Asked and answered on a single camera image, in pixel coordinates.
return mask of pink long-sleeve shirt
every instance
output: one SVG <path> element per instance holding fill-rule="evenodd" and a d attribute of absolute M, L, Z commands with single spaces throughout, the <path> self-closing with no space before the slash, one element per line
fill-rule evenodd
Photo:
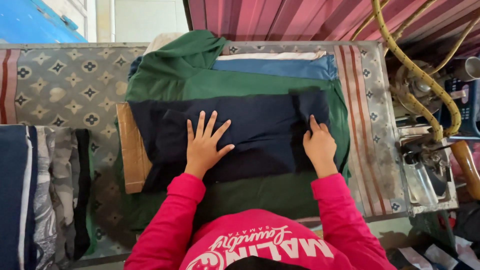
<path fill-rule="evenodd" d="M 312 182 L 324 240 L 303 225 L 261 209 L 225 215 L 192 234 L 203 182 L 183 173 L 168 186 L 167 199 L 133 247 L 126 270 L 223 270 L 235 260 L 258 256 L 315 270 L 395 269 L 355 207 L 340 174 Z"/>

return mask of cardboard folding board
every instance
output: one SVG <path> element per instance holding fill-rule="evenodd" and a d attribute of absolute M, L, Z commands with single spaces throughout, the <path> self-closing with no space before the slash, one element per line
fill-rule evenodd
<path fill-rule="evenodd" d="M 125 192 L 127 194 L 141 192 L 152 163 L 148 160 L 144 142 L 133 119 L 132 110 L 128 102 L 117 103 L 117 117 L 123 158 Z"/>

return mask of corrugated metal sheet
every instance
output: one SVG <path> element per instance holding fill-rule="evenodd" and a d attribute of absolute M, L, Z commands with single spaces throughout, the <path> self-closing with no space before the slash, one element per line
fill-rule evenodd
<path fill-rule="evenodd" d="M 383 9 L 388 29 L 395 30 L 424 2 L 390 0 Z M 235 41 L 349 40 L 372 11 L 370 0 L 189 0 L 189 4 L 194 29 Z M 399 43 L 409 55 L 433 44 L 436 53 L 448 52 L 479 12 L 480 0 L 437 0 L 404 31 Z M 357 37 L 376 39 L 382 39 L 376 21 Z M 479 43 L 480 24 L 458 54 L 476 53 Z"/>

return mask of hand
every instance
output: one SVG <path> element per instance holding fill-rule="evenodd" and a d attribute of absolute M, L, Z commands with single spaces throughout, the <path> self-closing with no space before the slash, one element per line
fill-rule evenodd
<path fill-rule="evenodd" d="M 188 146 L 185 172 L 198 177 L 200 180 L 203 179 L 207 170 L 211 169 L 224 155 L 235 147 L 234 145 L 227 145 L 217 152 L 216 144 L 230 126 L 231 121 L 226 121 L 212 135 L 216 115 L 216 111 L 213 111 L 204 132 L 205 112 L 201 111 L 195 136 L 193 135 L 192 122 L 187 120 Z"/>
<path fill-rule="evenodd" d="M 310 116 L 310 128 L 313 134 L 308 130 L 303 136 L 303 148 L 310 158 L 318 178 L 327 177 L 338 173 L 336 165 L 333 162 L 335 156 L 336 144 L 328 132 L 324 123 L 317 124 L 315 117 Z"/>

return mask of green shirt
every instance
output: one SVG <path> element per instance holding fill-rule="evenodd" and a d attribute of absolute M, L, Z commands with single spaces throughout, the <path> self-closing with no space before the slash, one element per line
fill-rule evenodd
<path fill-rule="evenodd" d="M 317 86 L 328 93 L 330 133 L 337 144 L 335 156 L 341 162 L 340 172 L 347 179 L 350 137 L 348 112 L 340 82 L 211 70 L 227 42 L 224 38 L 214 37 L 209 31 L 197 30 L 146 54 L 129 82 L 125 99 L 166 101 L 274 95 Z M 195 224 L 254 208 L 291 219 L 317 216 L 318 208 L 310 188 L 310 182 L 314 179 L 314 172 L 302 172 L 215 184 L 207 189 L 199 204 Z M 133 221 L 133 229 L 141 231 L 153 218 L 166 195 L 133 194 L 127 197 L 132 210 L 129 216 Z"/>

